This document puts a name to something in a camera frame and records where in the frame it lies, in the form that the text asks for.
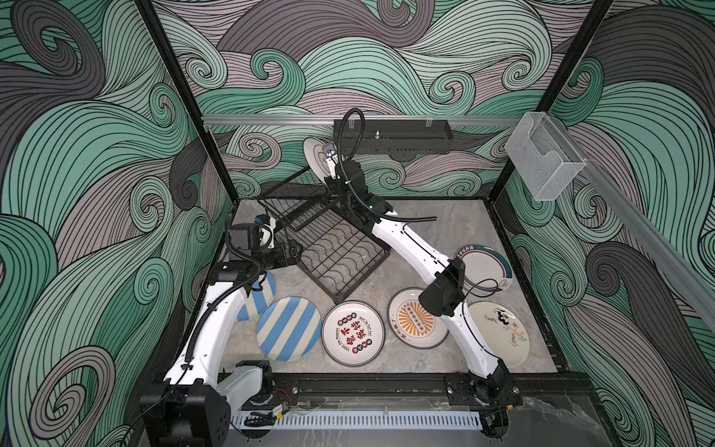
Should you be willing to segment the black wire dish rack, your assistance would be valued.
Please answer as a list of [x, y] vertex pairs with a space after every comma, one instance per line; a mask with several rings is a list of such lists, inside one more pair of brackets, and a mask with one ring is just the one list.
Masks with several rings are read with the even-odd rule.
[[352, 225], [339, 199], [312, 169], [262, 187], [259, 203], [277, 221], [279, 239], [303, 247], [299, 268], [339, 305], [387, 260], [390, 249]]

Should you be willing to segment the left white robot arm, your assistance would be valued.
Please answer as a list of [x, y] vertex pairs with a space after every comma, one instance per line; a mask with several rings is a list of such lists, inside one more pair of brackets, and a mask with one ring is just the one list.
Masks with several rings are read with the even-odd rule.
[[253, 285], [270, 270], [295, 266], [303, 247], [281, 242], [281, 224], [267, 214], [225, 233], [228, 258], [215, 264], [197, 320], [164, 378], [141, 396], [138, 417], [152, 446], [221, 446], [233, 426], [232, 415], [248, 400], [270, 392], [270, 367], [241, 363], [230, 374], [221, 360], [233, 324]]

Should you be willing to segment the green red rimmed plate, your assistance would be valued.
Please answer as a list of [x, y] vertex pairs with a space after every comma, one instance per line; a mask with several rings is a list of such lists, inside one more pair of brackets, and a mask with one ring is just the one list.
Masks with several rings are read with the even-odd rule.
[[456, 256], [465, 264], [465, 276], [474, 284], [508, 289], [513, 281], [513, 269], [506, 256], [483, 245], [467, 245]]

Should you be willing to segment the white plate black motif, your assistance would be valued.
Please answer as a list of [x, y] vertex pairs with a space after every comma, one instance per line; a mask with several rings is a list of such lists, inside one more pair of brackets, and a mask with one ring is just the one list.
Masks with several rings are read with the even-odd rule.
[[326, 143], [316, 138], [307, 138], [303, 143], [304, 154], [308, 165], [322, 184], [326, 184], [327, 179], [333, 180], [330, 177], [323, 153], [324, 147], [330, 144], [331, 143]]

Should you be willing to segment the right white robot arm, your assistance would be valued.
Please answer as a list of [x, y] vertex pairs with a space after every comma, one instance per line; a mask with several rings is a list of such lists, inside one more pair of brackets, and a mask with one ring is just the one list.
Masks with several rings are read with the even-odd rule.
[[337, 128], [334, 147], [325, 151], [329, 175], [325, 182], [348, 222], [379, 238], [398, 253], [426, 284], [419, 302], [444, 323], [460, 348], [477, 402], [498, 408], [522, 404], [506, 363], [493, 352], [467, 308], [469, 292], [492, 294], [499, 290], [467, 279], [465, 263], [429, 245], [410, 224], [434, 222], [435, 216], [401, 217], [382, 197], [369, 191], [364, 171], [354, 159], [367, 120], [362, 110], [349, 109]]

